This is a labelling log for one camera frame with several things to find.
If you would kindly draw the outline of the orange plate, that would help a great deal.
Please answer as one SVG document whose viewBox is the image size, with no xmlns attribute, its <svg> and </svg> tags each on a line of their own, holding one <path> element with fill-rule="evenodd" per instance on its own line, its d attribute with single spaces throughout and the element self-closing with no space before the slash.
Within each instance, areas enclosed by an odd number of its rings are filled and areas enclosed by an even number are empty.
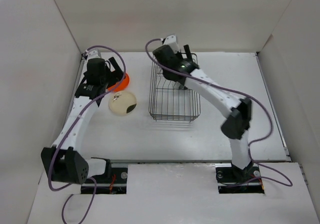
<svg viewBox="0 0 320 224">
<path fill-rule="evenodd" d="M 115 85 L 108 87 L 107 91 L 119 92 L 125 90 L 130 83 L 130 76 L 126 73 L 122 82 L 117 82 Z"/>
</svg>

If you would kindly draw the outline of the cream plate with black spot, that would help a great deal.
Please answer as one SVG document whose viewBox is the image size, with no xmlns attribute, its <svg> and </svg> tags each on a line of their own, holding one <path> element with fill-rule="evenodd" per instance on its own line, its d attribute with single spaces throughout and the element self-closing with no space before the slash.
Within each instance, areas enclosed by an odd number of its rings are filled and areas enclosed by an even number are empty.
<svg viewBox="0 0 320 224">
<path fill-rule="evenodd" d="M 129 91 L 119 91 L 110 97 L 108 106 L 115 115 L 125 116 L 136 108 L 137 98 Z"/>
</svg>

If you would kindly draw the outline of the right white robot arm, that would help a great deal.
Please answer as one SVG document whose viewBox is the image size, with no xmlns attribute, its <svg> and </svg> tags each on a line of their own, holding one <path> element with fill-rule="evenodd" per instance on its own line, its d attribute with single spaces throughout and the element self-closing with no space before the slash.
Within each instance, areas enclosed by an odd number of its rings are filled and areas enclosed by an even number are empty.
<svg viewBox="0 0 320 224">
<path fill-rule="evenodd" d="M 251 164 L 248 151 L 252 117 L 251 100 L 241 99 L 224 90 L 212 87 L 211 84 L 214 84 L 214 81 L 200 69 L 192 59 L 190 52 L 187 53 L 186 58 L 183 58 L 165 44 L 152 53 L 161 65 L 165 79 L 178 82 L 197 92 L 225 117 L 220 129 L 230 141 L 233 165 L 231 175 L 235 180 L 243 181 L 249 176 L 248 167 Z"/>
</svg>

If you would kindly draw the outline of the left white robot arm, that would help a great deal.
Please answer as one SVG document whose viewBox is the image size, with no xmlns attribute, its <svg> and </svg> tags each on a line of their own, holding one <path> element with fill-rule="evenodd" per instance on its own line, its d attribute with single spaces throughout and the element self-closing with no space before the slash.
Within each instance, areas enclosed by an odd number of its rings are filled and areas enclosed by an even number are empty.
<svg viewBox="0 0 320 224">
<path fill-rule="evenodd" d="M 74 95 L 67 121 L 51 147 L 43 148 L 41 159 L 49 183 L 83 184 L 96 177 L 105 183 L 111 179 L 109 159 L 85 159 L 81 155 L 86 129 L 98 110 L 106 89 L 121 81 L 124 72 L 114 57 L 96 56 L 86 60 L 86 71 Z"/>
</svg>

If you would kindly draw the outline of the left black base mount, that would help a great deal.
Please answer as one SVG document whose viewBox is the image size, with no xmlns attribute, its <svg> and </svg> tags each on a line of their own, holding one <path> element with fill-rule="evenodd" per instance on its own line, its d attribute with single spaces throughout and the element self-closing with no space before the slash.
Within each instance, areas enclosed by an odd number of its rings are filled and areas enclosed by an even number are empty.
<svg viewBox="0 0 320 224">
<path fill-rule="evenodd" d="M 127 193 L 128 165 L 109 159 L 90 158 L 79 167 L 82 194 L 118 195 Z"/>
</svg>

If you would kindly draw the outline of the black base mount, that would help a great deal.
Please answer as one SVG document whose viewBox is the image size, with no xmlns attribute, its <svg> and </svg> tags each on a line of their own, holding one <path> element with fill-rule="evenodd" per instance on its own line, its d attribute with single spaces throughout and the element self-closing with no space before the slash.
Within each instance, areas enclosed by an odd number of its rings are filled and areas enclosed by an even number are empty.
<svg viewBox="0 0 320 224">
<path fill-rule="evenodd" d="M 127 193 L 128 165 L 109 159 L 90 158 L 79 167 L 82 194 L 118 195 Z"/>
<path fill-rule="evenodd" d="M 257 164 L 250 163 L 241 170 L 230 164 L 215 167 L 219 194 L 264 194 L 260 169 Z"/>
</svg>

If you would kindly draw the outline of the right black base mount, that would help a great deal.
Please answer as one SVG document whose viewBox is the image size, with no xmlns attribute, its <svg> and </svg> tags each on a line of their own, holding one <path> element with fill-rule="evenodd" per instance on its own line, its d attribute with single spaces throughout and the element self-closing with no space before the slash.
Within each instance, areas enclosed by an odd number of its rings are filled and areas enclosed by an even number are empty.
<svg viewBox="0 0 320 224">
<path fill-rule="evenodd" d="M 250 163 L 241 170 L 230 164 L 215 167 L 219 194 L 264 194 L 260 169 L 257 164 Z"/>
</svg>

